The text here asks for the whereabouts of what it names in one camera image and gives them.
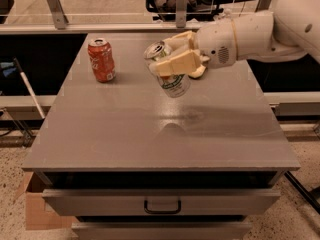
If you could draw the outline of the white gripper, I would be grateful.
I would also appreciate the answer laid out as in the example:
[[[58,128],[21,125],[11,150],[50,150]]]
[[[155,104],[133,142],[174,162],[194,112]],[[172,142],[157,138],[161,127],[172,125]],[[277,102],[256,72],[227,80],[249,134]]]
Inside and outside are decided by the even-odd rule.
[[[189,30],[164,39],[173,50],[186,46],[188,50],[169,55],[151,65],[158,73],[186,74],[200,66],[217,69],[232,66],[237,58],[237,46],[230,19],[203,25],[197,33]]]

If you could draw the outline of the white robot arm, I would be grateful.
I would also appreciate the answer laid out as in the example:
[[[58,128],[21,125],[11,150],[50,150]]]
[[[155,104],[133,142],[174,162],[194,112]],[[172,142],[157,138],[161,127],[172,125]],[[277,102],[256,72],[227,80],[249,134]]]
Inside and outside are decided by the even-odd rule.
[[[320,0],[277,0],[271,10],[223,18],[164,40],[171,53],[149,65],[160,77],[197,78],[239,60],[292,61],[308,54],[320,62]]]

